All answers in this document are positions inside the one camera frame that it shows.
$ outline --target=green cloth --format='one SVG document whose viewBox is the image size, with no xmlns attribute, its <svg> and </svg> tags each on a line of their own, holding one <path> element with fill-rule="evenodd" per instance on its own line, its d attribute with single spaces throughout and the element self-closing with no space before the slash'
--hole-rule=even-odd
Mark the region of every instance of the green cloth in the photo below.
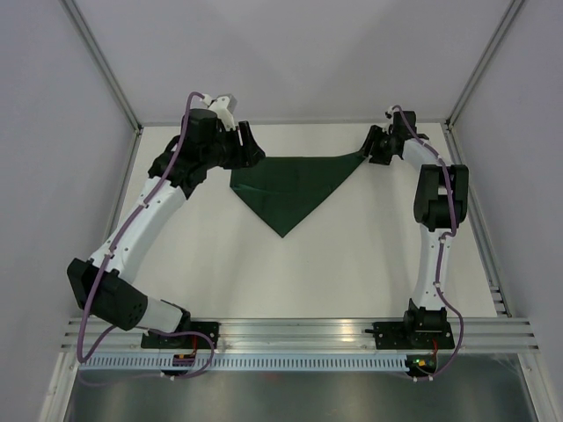
<svg viewBox="0 0 563 422">
<path fill-rule="evenodd" d="M 361 151 L 345 156 L 272 156 L 247 169 L 233 170 L 230 188 L 281 237 L 363 162 Z"/>
</svg>

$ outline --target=white wall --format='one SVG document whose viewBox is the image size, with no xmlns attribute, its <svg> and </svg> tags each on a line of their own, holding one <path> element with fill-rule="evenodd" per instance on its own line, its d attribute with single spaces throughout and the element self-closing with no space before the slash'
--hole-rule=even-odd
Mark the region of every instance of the white wall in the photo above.
<svg viewBox="0 0 563 422">
<path fill-rule="evenodd" d="M 240 120 L 420 118 L 454 106 L 509 0 L 77 0 L 139 119 L 179 124 L 186 91 Z"/>
<path fill-rule="evenodd" d="M 0 40 L 0 419 L 29 422 L 132 131 L 58 2 L 2 1 Z"/>
<path fill-rule="evenodd" d="M 563 399 L 563 3 L 527 2 L 457 124 L 502 278 Z"/>
</svg>

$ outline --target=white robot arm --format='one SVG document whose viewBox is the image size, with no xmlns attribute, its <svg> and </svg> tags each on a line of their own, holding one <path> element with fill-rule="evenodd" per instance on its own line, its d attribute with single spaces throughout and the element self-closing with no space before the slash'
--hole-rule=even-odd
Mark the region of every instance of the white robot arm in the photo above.
<svg viewBox="0 0 563 422">
<path fill-rule="evenodd" d="M 418 279 L 403 321 L 375 323 L 368 331 L 380 349 L 428 349 L 433 342 L 441 349 L 454 348 L 441 296 L 453 235 L 467 214 L 469 171 L 464 165 L 447 164 L 425 135 L 416 134 L 415 124 L 414 112 L 399 109 L 392 114 L 392 124 L 371 127 L 362 147 L 371 163 L 389 165 L 397 155 L 419 172 L 413 207 L 420 224 Z"/>
<path fill-rule="evenodd" d="M 87 261 L 75 258 L 67 269 L 78 306 L 125 331 L 190 330 L 189 312 L 133 287 L 139 266 L 172 214 L 205 180 L 207 170 L 251 167 L 265 156 L 248 122 L 237 127 L 231 95 L 203 96 L 203 102 L 207 109 L 192 109 L 184 116 L 185 139 L 174 137 L 156 158 L 136 204 L 114 233 Z"/>
</svg>

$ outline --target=purple cable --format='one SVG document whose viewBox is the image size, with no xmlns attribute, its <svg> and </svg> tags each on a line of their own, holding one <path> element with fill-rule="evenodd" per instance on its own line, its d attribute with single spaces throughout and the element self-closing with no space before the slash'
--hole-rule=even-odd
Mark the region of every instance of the purple cable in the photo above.
<svg viewBox="0 0 563 422">
<path fill-rule="evenodd" d="M 430 380 L 434 379 L 436 376 L 438 376 L 439 374 L 441 374 L 443 371 L 445 371 L 450 366 L 451 362 L 459 354 L 459 349 L 461 348 L 461 344 L 464 340 L 464 318 L 461 315 L 461 312 L 459 312 L 456 308 L 453 307 L 453 305 L 451 303 L 449 303 L 446 300 L 446 297 L 444 296 L 443 291 L 440 289 L 440 269 L 442 267 L 442 257 L 443 257 L 443 248 L 444 248 L 443 241 L 445 240 L 445 238 L 447 236 L 454 237 L 457 234 L 456 209 L 454 208 L 453 191 L 451 189 L 450 175 L 448 173 L 448 167 L 446 166 L 446 163 L 442 160 L 438 151 L 436 151 L 434 148 L 432 148 L 432 146 L 429 143 L 424 142 L 416 134 L 416 132 L 414 132 L 411 125 L 409 125 L 408 120 L 406 119 L 406 116 L 403 113 L 403 109 L 401 108 L 401 106 L 395 105 L 393 107 L 393 110 L 394 109 L 397 109 L 398 112 L 400 113 L 401 119 L 405 123 L 406 128 L 408 129 L 408 131 L 410 132 L 410 134 L 414 138 L 414 140 L 417 143 L 419 143 L 420 145 L 422 145 L 424 148 L 428 149 L 437 158 L 438 163 L 442 167 L 444 183 L 446 185 L 446 194 L 448 196 L 448 208 L 450 210 L 451 232 L 445 232 L 440 236 L 440 247 L 438 249 L 438 259 L 437 259 L 437 264 L 436 264 L 436 276 L 435 276 L 434 286 L 436 288 L 436 293 L 438 294 L 438 296 L 440 297 L 440 299 L 442 300 L 442 302 L 446 306 L 446 308 L 450 309 L 454 314 L 456 314 L 457 318 L 459 319 L 459 339 L 457 340 L 456 348 L 454 349 L 450 358 L 448 359 L 448 361 L 442 367 L 440 367 L 440 369 L 438 369 L 432 375 L 417 377 L 417 381 L 430 381 Z"/>
<path fill-rule="evenodd" d="M 178 145 L 176 147 L 176 150 L 172 154 L 172 158 L 170 159 L 170 163 L 168 163 L 168 165 L 166 166 L 165 172 L 163 173 L 160 180 L 158 180 L 157 184 L 152 188 L 152 190 L 149 192 L 149 194 L 143 200 L 144 206 L 139 205 L 137 208 L 135 208 L 135 210 L 133 210 L 131 215 L 127 218 L 127 220 L 121 225 L 120 229 L 117 231 L 117 233 L 115 234 L 115 237 L 113 238 L 113 241 L 109 245 L 110 253 L 113 253 L 113 251 L 115 251 L 115 249 L 117 248 L 118 242 L 121 240 L 121 238 L 123 237 L 123 235 L 125 234 L 125 232 L 129 228 L 129 226 L 133 223 L 133 221 L 141 213 L 141 211 L 143 211 L 147 207 L 150 200 L 157 194 L 158 190 L 165 183 L 166 178 L 168 177 L 168 174 L 170 174 L 170 171 L 171 171 L 174 163 L 176 162 L 176 159 L 178 158 L 179 151 L 181 150 L 182 145 L 184 143 L 184 140 L 186 138 L 187 116 L 189 115 L 190 108 L 192 106 L 192 101 L 193 101 L 194 97 L 203 98 L 203 95 L 199 92 L 194 91 L 194 92 L 191 92 L 190 95 L 187 97 L 186 111 L 184 113 L 184 121 L 182 122 L 182 128 L 181 128 L 181 131 L 180 131 L 180 134 L 179 134 Z M 82 320 L 80 321 L 80 329 L 78 330 L 78 339 L 77 339 L 77 359 L 78 359 L 78 362 L 80 362 L 80 363 L 85 363 L 88 359 L 90 359 L 90 357 L 94 354 L 94 352 L 96 351 L 96 348 L 99 346 L 99 343 L 102 341 L 102 339 L 111 330 L 113 330 L 115 328 L 115 326 L 112 325 L 107 330 L 105 330 L 99 336 L 99 338 L 94 342 L 93 346 L 91 347 L 90 351 L 88 351 L 86 356 L 84 356 L 84 336 L 85 336 L 85 333 L 86 333 L 86 325 L 88 323 L 88 316 L 90 315 L 91 305 L 94 302 L 94 297 L 96 295 L 96 292 L 98 291 L 99 283 L 102 281 L 102 276 L 104 275 L 104 272 L 106 271 L 106 268 L 109 264 L 109 260 L 112 257 L 113 256 L 110 256 L 110 255 L 104 256 L 104 259 L 102 260 L 102 264 L 99 266 L 98 273 L 96 274 L 96 278 L 94 279 L 94 282 L 91 286 L 90 293 L 88 294 L 88 298 L 86 299 L 86 304 L 84 305 L 84 312 L 82 314 Z"/>
</svg>

